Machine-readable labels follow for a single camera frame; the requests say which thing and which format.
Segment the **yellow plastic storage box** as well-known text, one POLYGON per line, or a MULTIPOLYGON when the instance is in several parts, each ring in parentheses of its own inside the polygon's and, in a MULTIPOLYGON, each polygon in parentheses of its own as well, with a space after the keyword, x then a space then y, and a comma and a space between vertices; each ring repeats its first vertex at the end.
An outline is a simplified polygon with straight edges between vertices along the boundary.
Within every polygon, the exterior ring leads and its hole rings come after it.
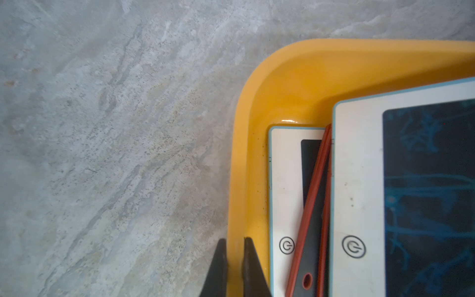
POLYGON ((227 294, 243 294, 244 240, 270 275, 267 132, 273 125, 324 127, 341 100, 475 74, 472 42, 313 39, 284 47, 247 80, 236 107, 230 169, 227 294))

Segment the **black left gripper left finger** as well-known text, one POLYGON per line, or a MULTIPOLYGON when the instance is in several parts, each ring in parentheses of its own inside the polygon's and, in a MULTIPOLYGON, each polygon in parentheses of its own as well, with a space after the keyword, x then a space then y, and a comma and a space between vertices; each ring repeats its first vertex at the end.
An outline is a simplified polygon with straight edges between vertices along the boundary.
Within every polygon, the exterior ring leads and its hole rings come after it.
POLYGON ((228 261, 226 240, 219 239, 200 297, 225 297, 228 261))

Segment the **white blue writing tablet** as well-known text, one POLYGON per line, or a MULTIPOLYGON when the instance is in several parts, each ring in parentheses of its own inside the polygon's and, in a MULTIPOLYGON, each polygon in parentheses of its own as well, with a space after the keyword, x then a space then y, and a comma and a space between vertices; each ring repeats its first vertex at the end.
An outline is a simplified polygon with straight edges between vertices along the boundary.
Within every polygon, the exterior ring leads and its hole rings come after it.
POLYGON ((329 294, 475 294, 475 80, 333 109, 329 294))
POLYGON ((324 128, 274 126, 268 132, 270 290, 284 297, 304 210, 301 142, 319 145, 324 128))

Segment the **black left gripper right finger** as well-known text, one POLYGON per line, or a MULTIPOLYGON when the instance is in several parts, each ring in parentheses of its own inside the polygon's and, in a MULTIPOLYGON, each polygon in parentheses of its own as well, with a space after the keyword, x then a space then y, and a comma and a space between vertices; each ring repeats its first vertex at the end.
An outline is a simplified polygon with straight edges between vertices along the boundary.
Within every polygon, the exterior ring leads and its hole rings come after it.
POLYGON ((244 239, 242 262, 244 297, 271 297, 252 238, 244 239))

